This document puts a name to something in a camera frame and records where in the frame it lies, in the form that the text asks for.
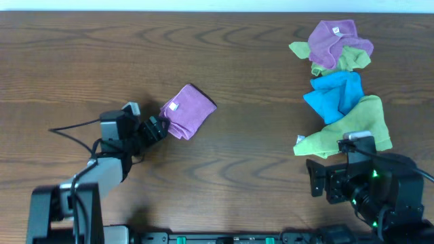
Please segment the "pink purple microfiber cloth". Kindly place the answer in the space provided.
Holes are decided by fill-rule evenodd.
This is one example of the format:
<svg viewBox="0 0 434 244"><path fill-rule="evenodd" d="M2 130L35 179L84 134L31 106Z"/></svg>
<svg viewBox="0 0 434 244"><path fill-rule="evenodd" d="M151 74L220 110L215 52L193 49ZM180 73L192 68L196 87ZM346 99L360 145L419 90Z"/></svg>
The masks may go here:
<svg viewBox="0 0 434 244"><path fill-rule="evenodd" d="M187 84L160 108L159 116L170 122L168 131L175 138L190 140L216 109L209 98Z"/></svg>

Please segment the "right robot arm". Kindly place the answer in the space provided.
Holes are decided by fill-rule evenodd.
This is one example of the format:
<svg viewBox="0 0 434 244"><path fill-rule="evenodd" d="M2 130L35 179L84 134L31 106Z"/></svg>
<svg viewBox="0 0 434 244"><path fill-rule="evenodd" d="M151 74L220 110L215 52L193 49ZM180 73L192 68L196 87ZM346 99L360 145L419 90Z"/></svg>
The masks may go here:
<svg viewBox="0 0 434 244"><path fill-rule="evenodd" d="M308 159L311 194L328 203L348 201L382 243L432 243L433 224L423 218L424 180L433 176L409 157L379 154L370 131L345 133L337 142L347 162L325 166Z"/></svg>

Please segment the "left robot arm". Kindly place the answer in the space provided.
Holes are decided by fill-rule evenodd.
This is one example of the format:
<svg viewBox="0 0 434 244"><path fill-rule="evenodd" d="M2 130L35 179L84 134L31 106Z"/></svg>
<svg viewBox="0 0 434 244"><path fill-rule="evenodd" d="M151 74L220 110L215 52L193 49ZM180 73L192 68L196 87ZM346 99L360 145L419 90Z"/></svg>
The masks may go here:
<svg viewBox="0 0 434 244"><path fill-rule="evenodd" d="M36 187L31 195L27 243L150 243L154 237L126 225L106 226L101 200L122 183L133 159L164 139L170 122L111 111L97 119L101 137L88 148L87 165L72 178Z"/></svg>

